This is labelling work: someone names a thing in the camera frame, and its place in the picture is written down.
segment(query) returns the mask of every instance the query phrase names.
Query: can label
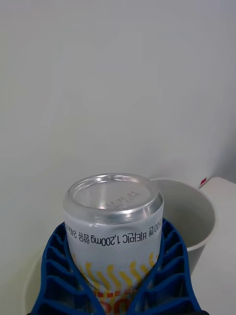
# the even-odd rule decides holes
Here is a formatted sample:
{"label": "can label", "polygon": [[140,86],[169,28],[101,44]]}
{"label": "can label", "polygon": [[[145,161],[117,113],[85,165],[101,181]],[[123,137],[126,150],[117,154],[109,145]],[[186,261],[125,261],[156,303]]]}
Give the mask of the can label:
{"label": "can label", "polygon": [[157,261],[163,205],[145,220],[98,225],[64,212],[73,261],[106,314],[125,314],[145,275]]}

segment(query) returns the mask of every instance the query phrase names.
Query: white plastic bucket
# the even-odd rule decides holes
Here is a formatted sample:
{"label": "white plastic bucket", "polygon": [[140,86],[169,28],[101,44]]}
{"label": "white plastic bucket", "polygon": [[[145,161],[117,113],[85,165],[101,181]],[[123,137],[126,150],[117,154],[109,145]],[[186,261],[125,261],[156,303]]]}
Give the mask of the white plastic bucket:
{"label": "white plastic bucket", "polygon": [[218,216],[213,201],[203,191],[172,179],[153,179],[163,194],[163,217],[181,234],[193,272],[206,243],[215,232]]}

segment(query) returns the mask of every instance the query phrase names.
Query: white wall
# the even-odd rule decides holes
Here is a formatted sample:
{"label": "white wall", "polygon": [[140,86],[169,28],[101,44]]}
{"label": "white wall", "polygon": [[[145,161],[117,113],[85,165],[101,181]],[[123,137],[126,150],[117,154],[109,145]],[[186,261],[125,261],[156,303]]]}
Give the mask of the white wall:
{"label": "white wall", "polygon": [[223,174],[235,15],[226,0],[0,3],[2,282],[45,245],[82,177]]}

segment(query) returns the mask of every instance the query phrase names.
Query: white table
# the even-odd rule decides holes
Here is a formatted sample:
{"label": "white table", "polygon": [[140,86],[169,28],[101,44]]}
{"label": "white table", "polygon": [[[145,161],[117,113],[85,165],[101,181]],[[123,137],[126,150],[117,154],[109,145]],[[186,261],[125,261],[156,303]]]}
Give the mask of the white table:
{"label": "white table", "polygon": [[236,314],[236,185],[213,178],[202,188],[218,206],[219,226],[192,275],[202,309],[210,315]]}

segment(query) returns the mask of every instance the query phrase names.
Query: aluminum can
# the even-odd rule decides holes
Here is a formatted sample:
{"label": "aluminum can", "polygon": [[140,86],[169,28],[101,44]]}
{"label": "aluminum can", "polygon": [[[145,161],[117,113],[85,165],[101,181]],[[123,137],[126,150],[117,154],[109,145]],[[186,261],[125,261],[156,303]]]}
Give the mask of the aluminum can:
{"label": "aluminum can", "polygon": [[155,182],[111,173],[73,184],[64,198],[71,256],[106,314],[125,314],[157,261],[163,197]]}

